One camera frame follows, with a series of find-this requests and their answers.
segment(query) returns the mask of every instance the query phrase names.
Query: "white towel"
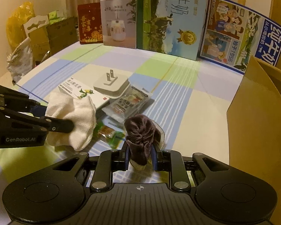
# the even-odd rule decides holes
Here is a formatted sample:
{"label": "white towel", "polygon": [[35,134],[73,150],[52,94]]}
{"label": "white towel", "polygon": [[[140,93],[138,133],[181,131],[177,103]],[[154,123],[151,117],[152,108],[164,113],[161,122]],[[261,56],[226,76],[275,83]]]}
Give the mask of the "white towel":
{"label": "white towel", "polygon": [[70,133],[49,132],[48,144],[71,146],[75,151],[81,151],[90,143],[96,126],[96,107],[90,97],[74,99],[67,94],[52,92],[46,116],[69,119],[74,123],[74,129]]}

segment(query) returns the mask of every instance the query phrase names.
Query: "blue label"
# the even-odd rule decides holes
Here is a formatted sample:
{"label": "blue label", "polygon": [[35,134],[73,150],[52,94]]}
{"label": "blue label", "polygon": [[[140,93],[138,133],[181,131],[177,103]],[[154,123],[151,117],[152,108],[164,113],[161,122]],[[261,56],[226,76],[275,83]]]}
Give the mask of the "blue label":
{"label": "blue label", "polygon": [[265,19],[255,57],[275,66],[281,53],[281,27]]}

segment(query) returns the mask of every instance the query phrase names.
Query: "power adapter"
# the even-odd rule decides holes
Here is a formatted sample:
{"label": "power adapter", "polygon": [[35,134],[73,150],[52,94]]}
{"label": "power adapter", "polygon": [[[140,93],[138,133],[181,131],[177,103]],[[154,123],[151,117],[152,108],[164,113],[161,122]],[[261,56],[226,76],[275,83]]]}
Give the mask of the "power adapter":
{"label": "power adapter", "polygon": [[113,70],[110,73],[102,75],[95,83],[94,90],[111,99],[116,99],[122,96],[126,89],[130,86],[128,77],[125,75],[115,75]]}

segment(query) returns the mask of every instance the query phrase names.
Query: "table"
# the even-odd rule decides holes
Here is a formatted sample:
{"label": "table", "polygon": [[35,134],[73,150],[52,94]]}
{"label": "table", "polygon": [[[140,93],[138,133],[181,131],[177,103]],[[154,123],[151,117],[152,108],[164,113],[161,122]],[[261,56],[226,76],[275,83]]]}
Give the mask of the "table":
{"label": "table", "polygon": [[[229,162],[226,111],[242,75],[209,63],[171,55],[75,43],[37,66],[21,79],[15,89],[46,105],[48,95],[58,84],[73,76],[86,85],[113,69],[129,81],[153,92],[154,102],[143,113],[165,131],[165,148],[192,156],[202,152],[222,162]],[[102,121],[112,128],[113,122]],[[91,143],[83,151],[99,155],[110,147]],[[31,148],[0,149],[0,225],[9,223],[2,204],[2,192],[12,181],[75,154],[73,149],[49,145]],[[114,182],[166,182],[163,172],[152,172],[147,165],[142,172],[129,167],[115,172]]]}

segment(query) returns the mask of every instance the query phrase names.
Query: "metal prong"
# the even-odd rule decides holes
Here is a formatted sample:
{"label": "metal prong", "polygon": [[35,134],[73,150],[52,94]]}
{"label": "metal prong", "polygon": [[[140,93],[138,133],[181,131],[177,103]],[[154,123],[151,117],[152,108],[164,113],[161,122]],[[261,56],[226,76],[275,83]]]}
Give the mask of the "metal prong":
{"label": "metal prong", "polygon": [[107,81],[111,81],[111,80],[110,80],[110,74],[109,74],[109,73],[106,73],[106,76],[107,76]]}

